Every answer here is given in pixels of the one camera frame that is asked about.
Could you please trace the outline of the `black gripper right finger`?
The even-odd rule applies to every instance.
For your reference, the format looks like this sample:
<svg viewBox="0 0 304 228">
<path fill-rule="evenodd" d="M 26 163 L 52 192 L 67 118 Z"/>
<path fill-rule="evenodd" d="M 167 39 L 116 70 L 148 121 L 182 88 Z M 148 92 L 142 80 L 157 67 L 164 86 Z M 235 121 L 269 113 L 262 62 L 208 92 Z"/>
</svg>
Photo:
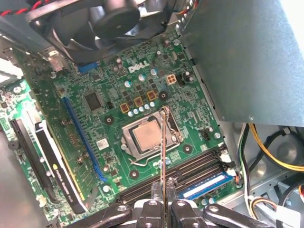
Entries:
<svg viewBox="0 0 304 228">
<path fill-rule="evenodd" d="M 209 204 L 199 210 L 192 200 L 179 199 L 176 180 L 166 181 L 166 197 L 170 228 L 268 228 L 268 224 L 240 214 L 219 204 Z"/>
</svg>

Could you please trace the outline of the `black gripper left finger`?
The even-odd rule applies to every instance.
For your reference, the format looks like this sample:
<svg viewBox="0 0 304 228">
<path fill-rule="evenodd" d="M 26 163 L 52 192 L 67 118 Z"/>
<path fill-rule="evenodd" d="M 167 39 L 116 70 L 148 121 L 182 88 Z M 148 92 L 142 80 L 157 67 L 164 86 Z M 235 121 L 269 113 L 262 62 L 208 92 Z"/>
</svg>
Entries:
<svg viewBox="0 0 304 228">
<path fill-rule="evenodd" d="M 131 207 L 116 203 L 97 216 L 95 228 L 162 228 L 164 226 L 164 196 L 162 184 L 154 182 L 151 197 L 135 202 Z"/>
</svg>

